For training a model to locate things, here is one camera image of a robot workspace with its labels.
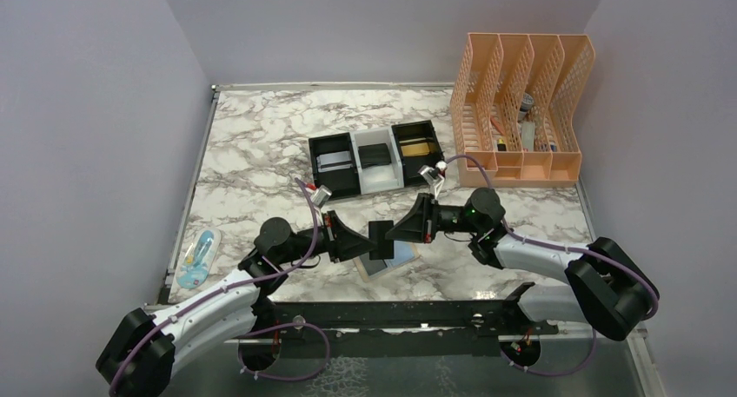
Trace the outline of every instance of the white marble surface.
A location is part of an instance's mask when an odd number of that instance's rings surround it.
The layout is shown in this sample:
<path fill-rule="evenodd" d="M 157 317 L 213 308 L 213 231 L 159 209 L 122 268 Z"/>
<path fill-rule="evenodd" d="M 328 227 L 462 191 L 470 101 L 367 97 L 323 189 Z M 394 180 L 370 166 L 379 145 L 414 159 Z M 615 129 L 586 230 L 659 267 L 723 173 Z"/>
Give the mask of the white marble surface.
<path fill-rule="evenodd" d="M 281 216 L 297 229 L 311 217 L 293 178 L 311 181 L 307 139 L 353 129 L 431 119 L 446 157 L 455 153 L 448 112 L 450 90 L 229 91 L 220 95 L 180 258 L 196 232 L 207 226 L 222 231 L 212 273 L 199 289 L 172 286 L 169 300 L 179 302 L 206 288 L 236 267 L 253 248 L 262 222 Z M 368 233 L 368 221 L 401 219 L 416 194 L 408 188 L 365 195 L 332 208 L 351 228 Z M 457 168 L 448 172 L 442 202 L 462 205 L 473 189 L 457 186 Z M 587 242 L 589 233 L 575 189 L 499 189 L 512 227 L 531 236 L 560 242 Z M 297 270 L 271 298 L 276 301 L 400 301 L 501 298 L 523 281 L 555 284 L 524 271 L 484 267 L 465 243 L 440 235 L 417 245 L 420 258 L 371 282 L 364 282 L 352 261 L 323 259 Z"/>

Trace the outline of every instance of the gray wall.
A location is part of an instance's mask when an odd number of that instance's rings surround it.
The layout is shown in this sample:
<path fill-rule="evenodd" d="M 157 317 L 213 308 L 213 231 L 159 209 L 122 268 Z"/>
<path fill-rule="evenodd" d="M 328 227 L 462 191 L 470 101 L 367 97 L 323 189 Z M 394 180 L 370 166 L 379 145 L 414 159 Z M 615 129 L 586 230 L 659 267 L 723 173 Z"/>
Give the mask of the gray wall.
<path fill-rule="evenodd" d="M 104 395 L 152 301 L 209 106 L 164 0 L 0 0 L 0 394 Z"/>
<path fill-rule="evenodd" d="M 602 0 L 576 125 L 599 235 L 661 290 L 647 324 L 671 396 L 733 395 L 737 0 Z"/>
<path fill-rule="evenodd" d="M 225 84 L 453 82 L 466 32 L 582 32 L 600 0 L 167 1 Z"/>

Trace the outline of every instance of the purple cable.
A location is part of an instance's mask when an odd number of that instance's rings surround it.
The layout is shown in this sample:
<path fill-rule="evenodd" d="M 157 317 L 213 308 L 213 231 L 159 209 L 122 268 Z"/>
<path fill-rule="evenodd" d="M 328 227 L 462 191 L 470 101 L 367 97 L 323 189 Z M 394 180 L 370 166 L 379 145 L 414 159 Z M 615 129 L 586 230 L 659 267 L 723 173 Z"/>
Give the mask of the purple cable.
<path fill-rule="evenodd" d="M 448 164 L 450 164 L 451 162 L 453 162 L 453 161 L 455 161 L 455 160 L 457 160 L 459 158 L 466 158 L 467 160 L 471 161 L 479 169 L 479 171 L 481 171 L 481 176 L 483 176 L 484 181 L 486 181 L 487 186 L 490 189 L 493 189 L 494 188 L 492 186 L 492 184 L 491 184 L 491 180 L 488 178 L 488 175 L 486 174 L 486 170 L 481 166 L 481 164 L 473 156 L 465 155 L 465 154 L 454 155 L 454 156 L 451 156 L 449 159 L 447 159 L 445 162 L 448 163 Z M 502 218 L 501 219 L 501 223 L 504 225 L 504 229 L 507 231 L 507 233 L 510 236 L 512 236 L 513 238 L 515 238 L 517 241 L 528 242 L 528 243 L 531 243 L 531 244 L 536 245 L 538 247 L 553 249 L 553 250 L 556 250 L 556 251 L 575 252 L 575 253 L 578 253 L 578 254 L 593 256 L 594 258 L 596 258 L 598 260 L 601 260 L 601 261 L 604 261 L 605 263 L 607 263 L 607 264 L 609 264 L 609 265 L 611 265 L 611 266 L 619 269 L 620 271 L 623 271 L 625 274 L 627 274 L 630 277 L 634 278 L 635 281 L 639 282 L 647 290 L 647 293 L 650 295 L 650 299 L 653 302 L 653 307 L 645 315 L 644 319 L 645 320 L 650 319 L 651 317 L 655 316 L 655 313 L 657 313 L 657 311 L 658 311 L 658 295 L 655 293 L 655 290 L 652 287 L 650 287 L 650 284 L 648 282 L 646 282 L 638 274 L 636 274 L 633 270 L 631 270 L 631 269 L 629 269 L 629 268 L 621 265 L 619 262 L 614 261 L 614 260 L 612 260 L 609 257 L 606 257 L 604 255 L 598 254 L 598 253 L 596 253 L 594 251 L 591 251 L 591 250 L 588 250 L 588 249 L 573 247 L 573 248 L 568 248 L 568 250 L 566 250 L 566 247 L 562 247 L 560 245 L 555 245 L 553 243 L 548 243 L 548 242 L 540 241 L 540 240 L 537 240 L 537 239 L 531 239 L 531 238 L 525 238 L 524 236 L 519 236 L 518 234 L 516 234 L 514 232 L 514 230 L 512 230 L 509 227 L 509 225 L 507 224 L 507 219 Z M 529 368 L 528 368 L 527 372 L 530 373 L 530 374 L 540 375 L 540 376 L 544 376 L 544 377 L 560 377 L 560 376 L 563 376 L 563 375 L 570 375 L 570 374 L 577 373 L 578 371 L 581 371 L 583 368 L 585 368 L 589 364 L 589 362 L 591 362 L 591 360 L 594 358 L 594 354 L 596 353 L 596 348 L 597 348 L 596 329 L 592 328 L 592 330 L 594 331 L 594 335 L 593 335 L 593 341 L 594 341 L 594 343 L 591 345 L 591 350 L 588 351 L 588 355 L 587 355 L 586 359 L 583 360 L 583 362 L 581 364 L 579 364 L 577 367 L 571 368 L 571 369 L 569 369 L 567 371 L 563 371 L 561 373 L 545 373 L 545 372 L 542 372 L 542 371 L 536 371 L 534 369 L 529 369 Z M 509 361 L 509 358 L 504 353 L 501 353 L 501 354 Z M 518 369 L 521 369 L 521 370 L 524 370 L 524 367 L 519 366 L 517 364 L 514 364 L 514 367 L 516 367 Z"/>
<path fill-rule="evenodd" d="M 299 186 L 300 190 L 302 191 L 302 195 L 304 195 L 304 198 L 307 200 L 310 214 L 312 214 L 312 224 L 313 224 L 312 242 L 309 244 L 307 253 L 305 253 L 305 255 L 300 259 L 300 261 L 297 262 L 296 265 L 289 267 L 280 273 L 275 273 L 272 275 L 265 275 L 263 277 L 252 278 L 250 280 L 234 282 L 234 283 L 228 284 L 228 286 L 226 286 L 225 289 L 217 289 L 217 290 L 209 292 L 208 294 L 200 297 L 194 303 L 190 304 L 186 308 L 183 308 L 182 310 L 174 314 L 174 316 L 177 319 L 184 317 L 187 313 L 191 312 L 195 308 L 198 308 L 200 305 L 202 305 L 204 302 L 208 301 L 209 299 L 219 294 L 223 294 L 226 290 L 246 286 L 246 285 L 253 284 L 259 281 L 271 280 L 274 278 L 281 277 L 282 275 L 291 273 L 292 271 L 298 269 L 312 255 L 312 251 L 315 250 L 315 246 L 317 245 L 317 230 L 318 230 L 317 212 L 315 209 L 315 204 L 313 204 L 312 199 L 309 197 L 309 193 L 307 192 L 307 188 L 305 187 L 304 182 L 302 182 L 302 180 L 298 178 L 295 178 L 295 182 L 297 183 L 297 186 Z M 113 376 L 113 380 L 110 382 L 110 390 L 108 392 L 110 397 L 116 396 L 117 387 L 120 384 L 121 379 L 123 378 L 123 374 L 125 373 L 125 370 L 128 368 L 128 366 L 130 366 L 130 363 L 133 361 L 136 355 L 138 355 L 138 353 L 141 351 L 141 348 L 144 347 L 147 343 L 149 343 L 149 341 L 151 340 L 151 338 L 154 337 L 155 334 L 159 333 L 162 329 L 166 328 L 170 324 L 171 324 L 170 318 L 166 319 L 165 321 L 162 321 L 161 324 L 156 325 L 153 329 L 151 329 L 143 337 L 143 339 L 141 339 L 141 341 L 139 341 L 133 347 L 133 349 L 130 350 L 130 353 L 128 353 L 128 356 L 125 358 L 125 360 L 123 360 L 123 363 L 117 369 L 115 376 Z"/>
<path fill-rule="evenodd" d="M 319 327 L 313 325 L 312 323 L 283 323 L 281 325 L 272 326 L 271 328 L 265 328 L 261 330 L 257 330 L 255 332 L 249 332 L 248 334 L 245 334 L 244 336 L 257 336 L 259 334 L 267 334 L 268 332 L 274 332 L 275 330 L 283 329 L 283 328 L 296 328 L 298 326 L 304 326 L 306 328 L 310 328 L 314 331 L 316 331 L 320 336 L 322 336 L 322 341 L 325 342 L 325 359 L 322 360 L 322 364 L 319 368 L 317 368 L 315 371 L 300 375 L 299 377 L 282 377 L 279 375 L 272 375 L 272 374 L 264 374 L 262 372 L 257 371 L 251 371 L 246 367 L 246 363 L 243 362 L 243 358 L 241 357 L 241 353 L 238 353 L 238 360 L 241 362 L 242 371 L 246 373 L 253 374 L 255 376 L 255 379 L 258 379 L 258 377 L 268 378 L 269 380 L 279 380 L 279 381 L 287 381 L 287 382 L 297 382 L 297 381 L 304 381 L 309 380 L 312 378 L 315 378 L 319 373 L 322 372 L 325 367 L 328 366 L 328 362 L 330 362 L 330 340 L 328 340 L 328 336 L 325 334 L 325 332 L 322 331 Z"/>
<path fill-rule="evenodd" d="M 588 367 L 588 364 L 591 363 L 591 360 L 594 358 L 594 354 L 596 354 L 596 348 L 599 346 L 599 342 L 596 340 L 596 329 L 592 330 L 592 342 L 591 342 L 591 349 L 588 351 L 588 355 L 586 356 L 586 359 L 583 360 L 578 366 L 567 369 L 565 371 L 560 371 L 559 373 L 546 373 L 545 371 L 538 371 L 536 369 L 529 368 L 525 370 L 525 367 L 522 365 L 516 364 L 512 362 L 512 360 L 509 359 L 507 354 L 501 353 L 501 357 L 507 360 L 507 362 L 511 362 L 512 367 L 515 367 L 519 369 L 520 371 L 524 371 L 526 374 L 532 374 L 532 375 L 540 375 L 540 377 L 564 377 L 566 375 L 575 374 L 579 371 L 581 371 L 583 368 Z"/>

